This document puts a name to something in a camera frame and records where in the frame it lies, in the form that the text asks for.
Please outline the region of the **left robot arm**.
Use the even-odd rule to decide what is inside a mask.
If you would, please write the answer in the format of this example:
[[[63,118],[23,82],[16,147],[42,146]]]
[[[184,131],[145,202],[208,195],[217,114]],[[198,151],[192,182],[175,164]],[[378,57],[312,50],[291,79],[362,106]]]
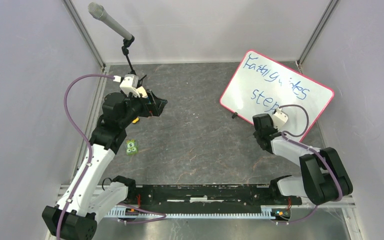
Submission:
[[[126,128],[138,117],[158,117],[168,101],[151,90],[144,95],[108,94],[102,104],[91,137],[87,139],[85,158],[73,181],[55,206],[46,206],[42,218],[58,240],[91,240],[98,223],[118,203],[137,203],[136,182],[116,176],[97,197],[95,188],[115,155],[123,145]]]

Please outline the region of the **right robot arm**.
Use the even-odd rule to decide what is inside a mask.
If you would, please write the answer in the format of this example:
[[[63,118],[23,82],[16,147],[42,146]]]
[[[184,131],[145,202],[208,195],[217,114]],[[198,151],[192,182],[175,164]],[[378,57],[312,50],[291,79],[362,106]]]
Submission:
[[[282,204],[295,196],[319,206],[353,193],[353,184],[334,148],[316,148],[287,138],[275,128],[269,114],[258,114],[252,119],[253,135],[260,148],[300,168],[300,176],[285,175],[270,181],[268,196],[273,203]]]

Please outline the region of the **pink framed whiteboard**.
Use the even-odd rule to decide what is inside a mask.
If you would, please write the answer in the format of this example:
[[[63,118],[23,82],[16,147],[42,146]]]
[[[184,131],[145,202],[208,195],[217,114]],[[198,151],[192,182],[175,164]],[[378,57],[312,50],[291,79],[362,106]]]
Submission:
[[[269,114],[280,106],[288,120],[280,129],[301,142],[335,96],[315,80],[249,50],[222,93],[219,103],[249,123],[257,114]]]

